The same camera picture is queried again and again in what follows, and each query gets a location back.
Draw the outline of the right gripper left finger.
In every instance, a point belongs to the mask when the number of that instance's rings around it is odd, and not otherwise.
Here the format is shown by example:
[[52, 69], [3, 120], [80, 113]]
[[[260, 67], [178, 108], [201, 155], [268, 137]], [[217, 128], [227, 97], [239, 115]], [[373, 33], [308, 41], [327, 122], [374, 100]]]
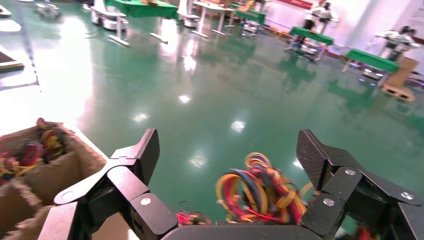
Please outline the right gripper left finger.
[[155, 128], [147, 129], [137, 144], [117, 149], [101, 170], [55, 196], [39, 239], [89, 240], [114, 214], [138, 238], [162, 239], [178, 227], [178, 220], [149, 189], [159, 155]]

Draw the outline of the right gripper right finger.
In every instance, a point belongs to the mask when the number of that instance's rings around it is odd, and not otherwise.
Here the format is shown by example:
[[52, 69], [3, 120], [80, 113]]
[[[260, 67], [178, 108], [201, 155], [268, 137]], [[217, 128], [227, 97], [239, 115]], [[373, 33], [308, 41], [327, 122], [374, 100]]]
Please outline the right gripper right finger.
[[366, 170], [347, 151], [323, 144], [310, 129], [298, 133], [296, 157], [319, 195], [301, 223], [323, 240], [335, 236], [345, 217], [385, 240], [424, 237], [424, 200], [412, 190]]

